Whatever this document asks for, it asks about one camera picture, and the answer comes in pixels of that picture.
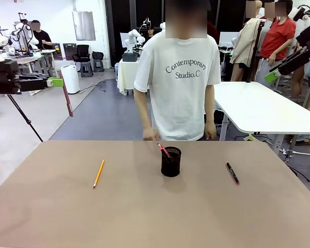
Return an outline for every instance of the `man in white t-shirt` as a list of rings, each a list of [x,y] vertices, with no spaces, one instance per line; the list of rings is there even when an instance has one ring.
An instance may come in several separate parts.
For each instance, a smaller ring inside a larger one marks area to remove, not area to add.
[[[143,48],[134,99],[144,126],[144,140],[216,138],[213,85],[221,81],[219,51],[206,29],[204,38],[193,38],[200,34],[199,24],[206,25],[208,1],[167,0],[166,30],[154,35]],[[145,95],[148,86],[151,121]]]

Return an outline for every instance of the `pen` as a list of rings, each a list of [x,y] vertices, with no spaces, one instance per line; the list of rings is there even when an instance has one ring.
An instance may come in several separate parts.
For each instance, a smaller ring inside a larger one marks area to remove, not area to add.
[[[163,146],[161,146],[159,143],[157,143],[157,145],[160,147],[160,150],[163,152],[165,152],[165,154],[168,156],[168,158],[171,158],[170,154],[165,150],[165,148]]]
[[[94,182],[94,184],[93,184],[93,189],[95,189],[95,186],[96,186],[97,183],[98,183],[98,180],[99,180],[99,177],[100,177],[100,173],[101,173],[101,171],[102,171],[103,164],[104,164],[104,160],[102,160],[101,166],[100,166],[99,171],[98,171],[98,175],[97,175],[97,177],[96,177],[96,179],[95,179],[95,182]]]
[[[227,168],[229,169],[229,171],[231,172],[232,176],[234,177],[234,180],[236,181],[237,185],[240,184],[239,179],[237,177],[237,175],[235,174],[234,170],[232,169],[232,167],[230,166],[229,163],[226,163]]]

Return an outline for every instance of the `beige jacket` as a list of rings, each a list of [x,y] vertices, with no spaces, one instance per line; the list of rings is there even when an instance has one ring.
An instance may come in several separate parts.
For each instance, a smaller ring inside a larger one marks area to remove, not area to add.
[[[238,41],[230,61],[232,64],[244,63],[250,67],[253,49],[257,38],[258,23],[258,19],[251,18],[240,31]]]

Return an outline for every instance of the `black mesh pencil cup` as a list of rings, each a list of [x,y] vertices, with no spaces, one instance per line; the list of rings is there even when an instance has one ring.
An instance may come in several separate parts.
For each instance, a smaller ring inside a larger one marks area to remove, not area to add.
[[[169,158],[164,152],[162,153],[162,168],[161,172],[166,177],[176,177],[180,173],[180,157],[181,151],[176,147],[166,147],[169,153]]]

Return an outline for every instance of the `black pen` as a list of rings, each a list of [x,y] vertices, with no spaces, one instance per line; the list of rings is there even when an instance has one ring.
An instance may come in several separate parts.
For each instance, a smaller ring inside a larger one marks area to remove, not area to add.
[[[234,177],[234,180],[236,181],[237,185],[239,185],[240,182],[239,182],[239,179],[238,179],[237,175],[234,173],[234,170],[229,165],[229,163],[226,163],[226,165],[227,165],[227,168],[229,169],[229,171],[231,172],[232,176]]]

